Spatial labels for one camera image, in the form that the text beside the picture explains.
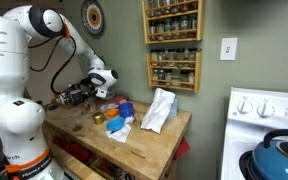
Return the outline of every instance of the wooden spice rack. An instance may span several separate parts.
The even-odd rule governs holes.
[[[159,8],[152,8],[149,9],[149,5],[147,2],[142,1],[142,11],[143,11],[143,27],[144,27],[144,38],[145,38],[145,44],[155,44],[155,43],[168,43],[168,42],[185,42],[185,41],[200,41],[203,39],[203,29],[204,29],[204,11],[205,11],[205,0],[186,0],[181,3],[177,4],[172,4],[169,6],[162,6]],[[197,2],[197,9],[196,10],[189,10],[186,12],[178,12],[176,14],[167,14],[167,15],[161,15],[158,17],[149,17],[148,13],[149,11],[154,11],[154,10],[161,10],[165,9],[168,7],[173,7],[173,6],[180,6],[183,4],[190,4],[193,2]],[[196,14],[197,17],[197,29],[189,29],[189,30],[181,30],[181,31],[171,31],[171,32],[165,32],[165,33],[154,33],[150,34],[150,27],[149,23],[150,21],[156,21],[156,20],[163,20],[165,18],[172,18],[172,17],[179,17],[182,15],[189,15],[189,14]],[[158,36],[167,36],[170,33],[190,33],[193,36],[192,37],[187,37],[187,38],[177,38],[177,39],[164,39],[164,40],[154,40],[152,41],[150,37],[158,37]]]
[[[151,59],[151,54],[146,54],[146,62],[147,62],[147,74],[148,74],[148,84],[149,87],[160,87],[160,88],[169,88],[169,89],[179,89],[179,90],[186,90],[186,91],[193,91],[194,93],[197,93],[199,88],[200,88],[200,76],[201,76],[201,56],[202,56],[202,51],[199,51],[195,55],[195,61],[191,60],[163,60],[163,61],[153,61]],[[195,66],[194,68],[189,68],[189,67],[182,67],[179,68],[177,66],[153,66],[152,63],[158,63],[158,62],[163,62],[163,63],[194,63]],[[154,69],[176,69],[176,70],[190,70],[194,71],[194,84],[188,83],[188,82],[180,82],[181,85],[186,84],[186,85],[191,85],[192,87],[182,87],[182,86],[166,86],[166,85],[160,85],[160,84],[154,84],[154,82],[169,82],[172,84],[172,81],[167,81],[167,80],[154,80],[153,79],[153,71]]]

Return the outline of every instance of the round wall decoration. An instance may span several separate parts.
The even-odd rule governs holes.
[[[99,35],[104,27],[104,14],[101,5],[96,0],[85,0],[81,11],[85,29],[93,35]]]

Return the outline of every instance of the light switch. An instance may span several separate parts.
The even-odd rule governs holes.
[[[238,38],[223,38],[220,60],[235,60]]]

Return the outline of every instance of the tabletop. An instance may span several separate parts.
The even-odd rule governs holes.
[[[168,118],[161,133],[143,130],[140,123],[150,104],[131,101],[134,106],[136,121],[131,125],[131,132],[125,143],[106,136],[106,123],[96,125],[90,112],[83,113],[77,120],[69,116],[67,108],[57,108],[46,113],[48,126],[68,135],[85,148],[97,153],[102,158],[119,166],[138,179],[162,179],[186,131],[192,114],[178,110],[177,117]],[[81,125],[82,129],[72,129]]]

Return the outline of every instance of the white stove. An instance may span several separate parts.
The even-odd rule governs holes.
[[[232,88],[221,180],[244,180],[239,158],[274,129],[288,129],[288,93]]]

